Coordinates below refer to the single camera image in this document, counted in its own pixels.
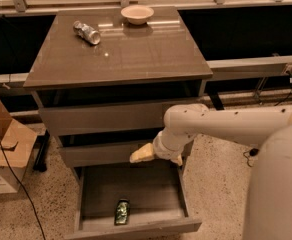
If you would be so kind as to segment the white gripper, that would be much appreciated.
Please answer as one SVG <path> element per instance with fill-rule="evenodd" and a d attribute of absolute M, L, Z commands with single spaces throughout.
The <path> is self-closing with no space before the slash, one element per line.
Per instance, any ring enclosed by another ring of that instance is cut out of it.
<path fill-rule="evenodd" d="M 178 166 L 182 166 L 182 151 L 183 143 L 181 136 L 171 132 L 160 131 L 153 140 L 153 144 L 147 143 L 130 155 L 130 162 L 151 161 L 156 155 L 161 159 L 171 160 Z"/>

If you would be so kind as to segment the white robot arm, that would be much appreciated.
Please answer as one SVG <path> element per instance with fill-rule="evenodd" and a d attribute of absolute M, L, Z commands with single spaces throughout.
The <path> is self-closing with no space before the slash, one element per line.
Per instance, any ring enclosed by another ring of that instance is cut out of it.
<path fill-rule="evenodd" d="M 164 129 L 130 156 L 179 164 L 199 134 L 258 150 L 246 199 L 243 240 L 292 240 L 292 105 L 212 111 L 203 104 L 175 105 Z"/>

